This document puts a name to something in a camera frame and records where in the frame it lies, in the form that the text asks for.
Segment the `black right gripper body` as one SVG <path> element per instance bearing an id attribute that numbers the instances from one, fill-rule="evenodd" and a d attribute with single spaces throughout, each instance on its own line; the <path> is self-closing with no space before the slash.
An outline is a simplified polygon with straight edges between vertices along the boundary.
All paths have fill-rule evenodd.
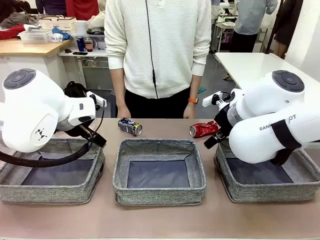
<path id="1" fill-rule="evenodd" d="M 226 106 L 218 111 L 217 115 L 214 118 L 214 121 L 219 126 L 219 130 L 216 133 L 218 137 L 228 137 L 233 128 L 227 116 L 229 108 L 230 104 L 227 103 Z"/>

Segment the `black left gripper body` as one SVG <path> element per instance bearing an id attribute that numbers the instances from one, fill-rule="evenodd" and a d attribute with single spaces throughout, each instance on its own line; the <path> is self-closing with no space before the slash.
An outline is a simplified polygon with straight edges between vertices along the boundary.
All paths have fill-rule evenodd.
<path id="1" fill-rule="evenodd" d="M 92 141 L 97 146 L 104 148 L 107 140 L 101 136 L 98 131 L 93 130 L 90 125 L 92 122 L 82 123 L 71 129 L 72 137 L 82 137 L 87 141 Z"/>

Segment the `person's left hand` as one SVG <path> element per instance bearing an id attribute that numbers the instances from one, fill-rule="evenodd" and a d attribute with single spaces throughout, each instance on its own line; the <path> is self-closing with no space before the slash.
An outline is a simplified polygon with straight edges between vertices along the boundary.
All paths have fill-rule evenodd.
<path id="1" fill-rule="evenodd" d="M 195 119 L 196 118 L 196 104 L 189 102 L 183 113 L 184 119 Z"/>

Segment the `person's right hand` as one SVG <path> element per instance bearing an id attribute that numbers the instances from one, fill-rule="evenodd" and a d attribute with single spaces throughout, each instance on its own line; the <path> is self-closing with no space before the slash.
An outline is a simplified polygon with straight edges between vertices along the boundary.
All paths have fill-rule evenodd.
<path id="1" fill-rule="evenodd" d="M 131 113 L 125 104 L 118 105 L 117 109 L 118 109 L 118 112 L 117 112 L 118 118 L 130 118 L 131 117 Z"/>

